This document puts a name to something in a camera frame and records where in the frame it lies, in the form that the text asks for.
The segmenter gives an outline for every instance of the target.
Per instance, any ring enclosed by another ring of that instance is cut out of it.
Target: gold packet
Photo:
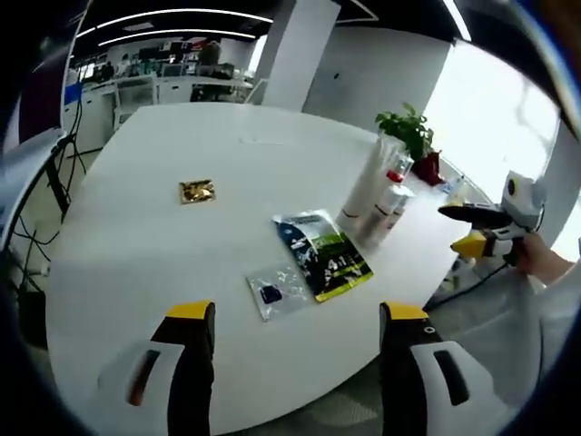
[[[214,183],[210,179],[180,183],[182,204],[209,202],[216,198]]]

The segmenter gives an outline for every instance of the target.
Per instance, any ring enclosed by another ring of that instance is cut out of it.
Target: green leaves
[[[426,128],[428,120],[424,115],[418,115],[416,109],[409,104],[403,104],[405,115],[383,112],[375,117],[375,123],[381,132],[395,136],[406,144],[409,156],[417,161],[431,151],[434,131]]]

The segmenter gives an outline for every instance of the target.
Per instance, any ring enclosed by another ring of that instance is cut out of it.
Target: small blue item
[[[464,182],[464,176],[459,175],[454,180],[452,180],[452,182],[449,181],[444,182],[440,186],[440,189],[443,193],[452,193],[452,191],[458,188],[462,182]]]
[[[273,302],[278,302],[282,300],[281,291],[276,286],[269,284],[268,286],[263,286],[261,288],[262,300],[266,304],[272,304]]]
[[[72,102],[76,102],[83,95],[83,84],[77,82],[76,84],[69,84],[64,89],[63,104],[67,106]]]

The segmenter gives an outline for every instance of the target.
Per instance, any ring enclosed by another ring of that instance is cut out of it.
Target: white cabinet
[[[189,103],[192,94],[192,83],[186,80],[161,81],[159,87],[159,104]]]
[[[113,94],[89,92],[82,97],[83,112],[77,134],[79,153],[103,148],[113,136]],[[63,124],[67,133],[73,128],[77,102],[64,107]],[[73,147],[68,146],[66,156],[73,154]]]

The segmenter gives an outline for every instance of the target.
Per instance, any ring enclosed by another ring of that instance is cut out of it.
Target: round table
[[[47,340],[59,392],[83,412],[103,366],[149,339],[175,304],[216,304],[213,434],[294,411],[379,353],[379,304],[423,305],[468,225],[417,194],[381,248],[374,277],[322,304],[264,322],[245,275],[292,262],[271,217],[335,216],[376,139],[307,114],[219,103],[141,108],[86,175],[54,249]],[[212,179],[216,200],[181,205],[178,183]]]

